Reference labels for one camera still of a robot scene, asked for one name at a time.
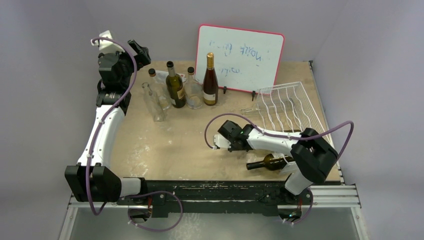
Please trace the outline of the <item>brown wine bottle gold cap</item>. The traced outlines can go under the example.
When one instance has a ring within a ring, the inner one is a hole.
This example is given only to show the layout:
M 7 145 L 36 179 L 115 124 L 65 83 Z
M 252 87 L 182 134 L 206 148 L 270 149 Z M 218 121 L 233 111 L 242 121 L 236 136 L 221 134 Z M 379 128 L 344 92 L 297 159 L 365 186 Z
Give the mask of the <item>brown wine bottle gold cap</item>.
M 219 85 L 214 65 L 214 54 L 206 55 L 206 71 L 203 79 L 203 101 L 207 106 L 214 106 L 218 102 Z

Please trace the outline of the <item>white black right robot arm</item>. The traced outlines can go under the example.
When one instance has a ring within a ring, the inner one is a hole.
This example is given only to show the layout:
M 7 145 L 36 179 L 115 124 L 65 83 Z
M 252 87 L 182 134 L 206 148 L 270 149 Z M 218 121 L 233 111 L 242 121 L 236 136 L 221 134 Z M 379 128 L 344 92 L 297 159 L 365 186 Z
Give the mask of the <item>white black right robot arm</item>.
M 292 158 L 297 166 L 285 180 L 280 196 L 288 204 L 300 198 L 313 184 L 323 184 L 338 160 L 338 152 L 312 128 L 301 132 L 265 130 L 253 124 L 240 127 L 226 120 L 213 137 L 218 149 L 233 151 L 266 150 Z

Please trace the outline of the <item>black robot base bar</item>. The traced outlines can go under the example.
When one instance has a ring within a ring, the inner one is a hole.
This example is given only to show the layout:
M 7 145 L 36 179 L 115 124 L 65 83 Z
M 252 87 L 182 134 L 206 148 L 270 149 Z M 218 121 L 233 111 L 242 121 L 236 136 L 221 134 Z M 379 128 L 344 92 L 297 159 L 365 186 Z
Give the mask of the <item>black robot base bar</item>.
M 284 181 L 212 181 L 146 180 L 143 194 L 152 196 L 122 197 L 118 205 L 152 208 L 154 218 L 170 213 L 261 214 L 266 217 L 298 219 L 312 203 L 312 193 L 305 189 L 293 195 Z

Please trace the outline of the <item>dark green bottle black cap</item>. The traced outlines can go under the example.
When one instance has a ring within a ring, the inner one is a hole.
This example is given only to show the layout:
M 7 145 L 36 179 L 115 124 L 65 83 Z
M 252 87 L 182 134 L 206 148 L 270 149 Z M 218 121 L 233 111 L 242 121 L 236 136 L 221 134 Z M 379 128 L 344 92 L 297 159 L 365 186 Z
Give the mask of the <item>dark green bottle black cap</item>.
M 265 168 L 269 171 L 282 170 L 288 163 L 293 162 L 291 156 L 285 154 L 270 153 L 262 161 L 256 161 L 246 164 L 247 170 Z

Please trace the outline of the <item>olive bottle silver cap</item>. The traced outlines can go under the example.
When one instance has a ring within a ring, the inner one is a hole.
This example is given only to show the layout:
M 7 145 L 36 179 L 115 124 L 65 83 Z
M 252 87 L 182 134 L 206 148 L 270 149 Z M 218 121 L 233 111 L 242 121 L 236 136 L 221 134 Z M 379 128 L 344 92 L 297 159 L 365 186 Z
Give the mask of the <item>olive bottle silver cap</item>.
M 186 104 L 185 90 L 180 75 L 176 74 L 174 63 L 168 61 L 166 63 L 168 76 L 165 83 L 171 99 L 171 103 L 175 108 L 183 108 Z

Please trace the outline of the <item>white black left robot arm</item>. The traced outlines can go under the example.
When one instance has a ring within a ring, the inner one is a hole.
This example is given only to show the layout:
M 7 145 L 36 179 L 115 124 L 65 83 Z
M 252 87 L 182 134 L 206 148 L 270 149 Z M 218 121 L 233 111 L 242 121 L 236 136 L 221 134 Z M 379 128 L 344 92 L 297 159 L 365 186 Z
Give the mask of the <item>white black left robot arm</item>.
M 142 205 L 149 199 L 145 180 L 118 177 L 110 169 L 110 162 L 118 129 L 129 108 L 130 89 L 137 71 L 151 63 L 149 50 L 133 39 L 127 43 L 135 55 L 106 37 L 97 37 L 92 43 L 100 50 L 95 122 L 77 164 L 67 166 L 64 176 L 79 202 L 117 202 L 129 196 Z

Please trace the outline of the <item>white ruler set package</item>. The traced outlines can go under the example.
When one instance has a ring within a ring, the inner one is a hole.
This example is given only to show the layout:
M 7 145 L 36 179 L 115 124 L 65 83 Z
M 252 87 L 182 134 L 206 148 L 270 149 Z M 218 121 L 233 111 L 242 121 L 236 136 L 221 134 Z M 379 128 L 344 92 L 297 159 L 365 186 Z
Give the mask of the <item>white ruler set package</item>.
M 169 73 L 167 71 L 162 71 L 162 70 L 156 70 L 155 73 L 156 73 L 155 81 L 157 83 L 164 84 L 166 82 L 166 78 L 169 75 Z M 177 75 L 181 77 L 183 83 L 187 81 L 185 74 L 177 73 Z

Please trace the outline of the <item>clear glass bottle black cap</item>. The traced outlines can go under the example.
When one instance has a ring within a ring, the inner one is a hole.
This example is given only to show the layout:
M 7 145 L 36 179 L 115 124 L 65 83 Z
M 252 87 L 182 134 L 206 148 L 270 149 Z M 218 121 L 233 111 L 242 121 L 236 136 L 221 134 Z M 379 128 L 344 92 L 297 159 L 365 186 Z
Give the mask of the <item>clear glass bottle black cap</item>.
M 203 86 L 196 79 L 194 67 L 188 67 L 187 73 L 187 80 L 184 85 L 186 104 L 190 109 L 196 110 L 204 103 Z

